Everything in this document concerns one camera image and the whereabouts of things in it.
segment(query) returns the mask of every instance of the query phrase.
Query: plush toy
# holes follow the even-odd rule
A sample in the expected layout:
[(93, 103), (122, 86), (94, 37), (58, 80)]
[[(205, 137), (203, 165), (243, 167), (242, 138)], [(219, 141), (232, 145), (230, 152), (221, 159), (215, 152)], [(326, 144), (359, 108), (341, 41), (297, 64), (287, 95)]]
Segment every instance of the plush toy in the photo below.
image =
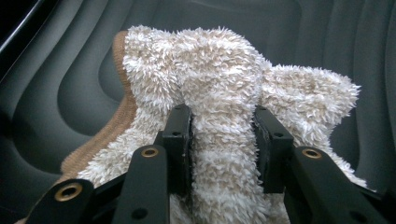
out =
[(67, 178), (96, 187), (125, 173), (136, 149), (153, 143), (172, 107), (194, 115), (192, 207), (171, 196), (171, 223), (287, 223), (281, 195), (263, 194), (251, 120), (267, 107), (295, 146), (328, 153), (365, 186), (330, 147), (329, 137), (355, 105), (359, 87), (331, 71), (272, 66), (246, 39), (226, 29), (168, 33), (132, 27), (115, 38), (125, 97), (113, 119), (63, 164)]

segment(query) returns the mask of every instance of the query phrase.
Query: stuffed animal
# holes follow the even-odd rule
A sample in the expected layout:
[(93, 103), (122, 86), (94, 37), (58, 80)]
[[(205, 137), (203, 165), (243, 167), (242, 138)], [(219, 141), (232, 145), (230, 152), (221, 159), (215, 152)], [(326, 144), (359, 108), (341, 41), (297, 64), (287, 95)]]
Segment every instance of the stuffed animal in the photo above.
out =
[(317, 147), (346, 176), (349, 163), (330, 146), (359, 87), (328, 70), (272, 66), (249, 42), (226, 29), (168, 33), (144, 26), (119, 33), (113, 46), (124, 86), (107, 126), (63, 163), (68, 178), (96, 187), (125, 173), (134, 151), (153, 143), (170, 110), (185, 103), (194, 115), (192, 207), (171, 196), (171, 223), (288, 223), (282, 195), (263, 194), (251, 120), (267, 107), (294, 136), (295, 146)]

